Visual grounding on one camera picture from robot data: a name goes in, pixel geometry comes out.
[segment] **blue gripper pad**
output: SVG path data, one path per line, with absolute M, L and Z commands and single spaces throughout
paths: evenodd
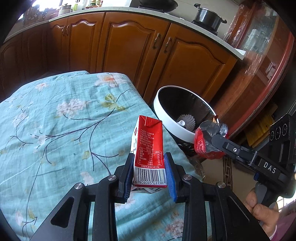
M 133 161 L 134 161 L 135 155 L 132 153 L 129 153 L 128 155 L 128 172 L 126 174 L 126 179 L 124 182 L 124 191 L 123 191 L 123 198 L 125 199 L 125 202 L 127 202 L 130 194 L 131 194 L 131 185 L 133 183 Z
M 165 160 L 165 172 L 167 176 L 167 185 L 168 190 L 170 193 L 170 197 L 173 199 L 174 202 L 177 201 L 177 188 L 176 188 L 176 181 L 173 174 L 172 166 L 175 165 L 174 160 L 170 152 L 164 154 Z

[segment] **black pot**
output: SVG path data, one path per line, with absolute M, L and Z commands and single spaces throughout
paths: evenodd
M 175 0 L 140 0 L 144 7 L 149 7 L 164 12 L 171 12 L 178 6 Z
M 200 4 L 196 3 L 194 6 L 198 8 L 198 12 L 193 21 L 199 23 L 201 27 L 205 26 L 206 29 L 217 32 L 220 23 L 227 23 L 217 13 L 207 8 L 200 8 Z

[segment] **human hand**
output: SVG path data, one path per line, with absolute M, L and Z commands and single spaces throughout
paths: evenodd
M 279 207 L 277 203 L 273 209 L 262 204 L 257 204 L 257 196 L 253 188 L 247 195 L 244 205 L 256 219 L 264 222 L 262 228 L 268 237 L 271 237 L 279 219 Z

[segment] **trash can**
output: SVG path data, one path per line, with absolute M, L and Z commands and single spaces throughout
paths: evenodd
M 186 156 L 196 155 L 195 130 L 203 121 L 212 120 L 216 115 L 209 104 L 197 94 L 173 85 L 164 86 L 157 91 L 153 110 Z

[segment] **gray plastic wrapper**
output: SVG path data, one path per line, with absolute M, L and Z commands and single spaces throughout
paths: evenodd
M 217 134 L 220 134 L 221 136 L 225 137 L 228 133 L 227 125 L 223 123 L 215 123 L 211 120 L 206 120 L 200 124 L 200 130 L 202 131 L 205 140 L 206 152 L 219 152 L 219 149 L 212 146 L 211 138 L 212 136 Z

